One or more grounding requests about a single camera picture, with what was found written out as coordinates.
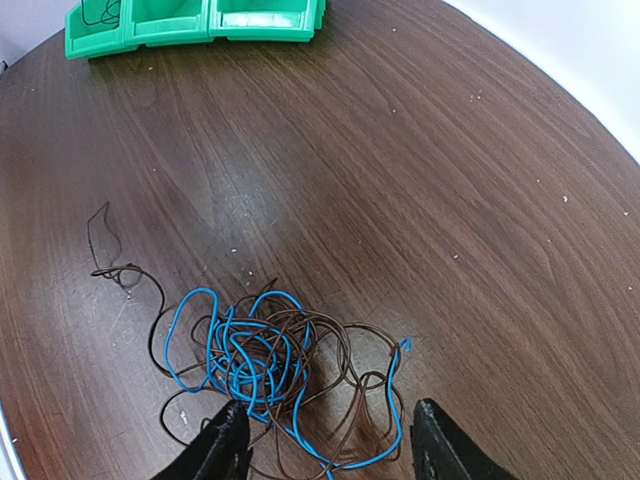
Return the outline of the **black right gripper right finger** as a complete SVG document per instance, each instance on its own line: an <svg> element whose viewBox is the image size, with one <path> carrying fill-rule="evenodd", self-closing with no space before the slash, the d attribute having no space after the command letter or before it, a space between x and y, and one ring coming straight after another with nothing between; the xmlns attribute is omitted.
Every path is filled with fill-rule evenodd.
<svg viewBox="0 0 640 480"><path fill-rule="evenodd" d="M410 439L416 479L510 480L433 399L416 402Z"/></svg>

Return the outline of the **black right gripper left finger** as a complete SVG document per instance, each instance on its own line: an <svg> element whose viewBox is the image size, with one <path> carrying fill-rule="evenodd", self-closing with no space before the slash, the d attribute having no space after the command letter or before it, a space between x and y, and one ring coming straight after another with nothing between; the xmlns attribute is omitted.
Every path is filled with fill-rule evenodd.
<svg viewBox="0 0 640 480"><path fill-rule="evenodd" d="M253 454L245 407L229 401L153 480L245 480Z"/></svg>

